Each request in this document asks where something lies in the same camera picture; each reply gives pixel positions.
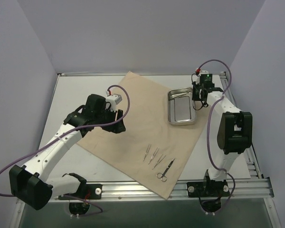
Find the beige wrapping cloth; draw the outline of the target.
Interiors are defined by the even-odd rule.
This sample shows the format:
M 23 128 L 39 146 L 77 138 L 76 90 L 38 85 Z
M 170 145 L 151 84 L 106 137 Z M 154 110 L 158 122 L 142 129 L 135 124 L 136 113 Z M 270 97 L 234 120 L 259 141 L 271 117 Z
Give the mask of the beige wrapping cloth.
M 122 109 L 129 109 L 123 120 L 126 131 L 114 134 L 96 128 L 79 141 L 79 146 L 160 196 L 167 196 L 184 171 L 188 172 L 186 179 L 201 180 L 209 168 L 202 138 L 209 109 L 198 111 L 193 125 L 172 126 L 168 122 L 167 87 L 132 72 L 120 85 L 129 94 L 120 103 Z M 148 144 L 152 146 L 143 162 Z M 157 147 L 160 148 L 157 155 L 148 164 Z M 153 170 L 162 154 L 166 157 Z M 156 175 L 163 172 L 173 158 L 167 181 L 162 182 Z

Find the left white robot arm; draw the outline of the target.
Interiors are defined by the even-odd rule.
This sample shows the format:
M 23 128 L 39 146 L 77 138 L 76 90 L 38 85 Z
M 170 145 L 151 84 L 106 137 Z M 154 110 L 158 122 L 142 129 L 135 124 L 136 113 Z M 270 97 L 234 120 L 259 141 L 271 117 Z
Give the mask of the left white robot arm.
M 121 95 L 107 97 L 91 94 L 86 104 L 67 115 L 59 130 L 46 145 L 22 166 L 14 165 L 9 171 L 11 193 L 35 210 L 43 208 L 51 198 L 71 195 L 84 198 L 88 193 L 87 181 L 76 173 L 65 173 L 59 178 L 49 175 L 66 152 L 96 125 L 112 133 L 126 130 L 123 111 L 116 106 L 122 101 Z

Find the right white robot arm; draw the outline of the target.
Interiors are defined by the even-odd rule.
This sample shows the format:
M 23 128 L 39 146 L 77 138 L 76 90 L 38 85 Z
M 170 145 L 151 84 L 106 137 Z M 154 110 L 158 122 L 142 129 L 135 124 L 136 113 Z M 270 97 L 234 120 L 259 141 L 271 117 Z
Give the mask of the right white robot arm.
M 229 176 L 234 161 L 252 144 L 253 116 L 237 108 L 225 96 L 220 87 L 212 82 L 212 74 L 198 76 L 192 82 L 193 101 L 201 101 L 210 106 L 207 121 L 206 145 L 211 167 L 206 171 L 206 179 L 201 185 L 202 192 L 207 196 L 214 195 L 221 184 Z M 210 124 L 213 112 L 220 115 L 217 133 L 217 144 L 221 152 L 212 159 L 210 152 Z

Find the steel instrument tray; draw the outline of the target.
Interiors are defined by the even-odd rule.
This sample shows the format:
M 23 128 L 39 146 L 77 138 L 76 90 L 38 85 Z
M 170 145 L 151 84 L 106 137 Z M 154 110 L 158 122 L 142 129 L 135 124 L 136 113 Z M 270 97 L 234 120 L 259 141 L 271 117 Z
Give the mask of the steel instrument tray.
M 187 96 L 173 99 L 175 95 L 187 92 Z M 193 108 L 192 92 L 191 87 L 184 87 L 170 90 L 167 93 L 168 122 L 172 126 L 193 125 L 196 121 L 197 114 Z

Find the steel surgical scissors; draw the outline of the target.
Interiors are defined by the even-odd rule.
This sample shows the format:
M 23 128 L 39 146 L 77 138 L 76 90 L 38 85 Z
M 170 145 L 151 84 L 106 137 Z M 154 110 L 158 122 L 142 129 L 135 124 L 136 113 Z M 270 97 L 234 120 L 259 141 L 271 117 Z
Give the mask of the steel surgical scissors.
M 163 172 L 157 173 L 156 177 L 157 177 L 158 179 L 160 179 L 162 182 L 166 182 L 166 181 L 167 181 L 167 176 L 166 176 L 166 174 L 167 174 L 167 172 L 169 171 L 169 169 L 171 168 L 171 166 L 173 165 L 174 161 L 175 161 L 175 158 L 173 158 L 173 159 L 170 161 L 170 163 L 168 164 L 168 166 L 166 167 L 166 169 L 165 169 Z

